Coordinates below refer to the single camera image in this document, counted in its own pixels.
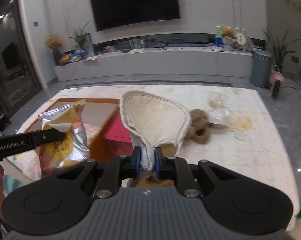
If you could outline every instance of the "wall socket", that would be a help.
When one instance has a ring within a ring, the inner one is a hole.
[[[292,56],[292,62],[298,63],[299,57]]]

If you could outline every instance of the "brown plush toy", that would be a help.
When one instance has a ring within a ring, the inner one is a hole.
[[[205,144],[209,140],[208,116],[205,111],[194,109],[190,112],[191,126],[185,138],[192,139],[196,143]]]

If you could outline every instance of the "gray ribbed surface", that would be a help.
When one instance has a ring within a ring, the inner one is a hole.
[[[199,199],[179,195],[175,187],[120,188],[109,199],[96,200],[73,228],[51,236],[10,233],[5,240],[288,240],[284,232],[268,236],[233,233],[210,218]]]

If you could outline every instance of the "glass door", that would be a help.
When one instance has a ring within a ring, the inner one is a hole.
[[[0,102],[7,116],[40,90],[23,34],[18,0],[0,0]]]

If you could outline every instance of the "gray tile floor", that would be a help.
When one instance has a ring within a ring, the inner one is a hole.
[[[246,78],[201,76],[201,75],[127,75],[101,78],[89,78],[56,82],[49,88],[39,92],[11,117],[11,124],[5,129],[6,135],[14,134],[21,124],[44,102],[66,87],[88,85],[118,85],[118,84],[200,84],[221,85],[255,89],[259,92],[275,125],[282,137],[289,154],[297,181],[301,201],[301,89],[284,88],[281,98],[274,100],[269,96],[269,90],[255,87]],[[298,85],[287,78],[284,86],[298,88]]]

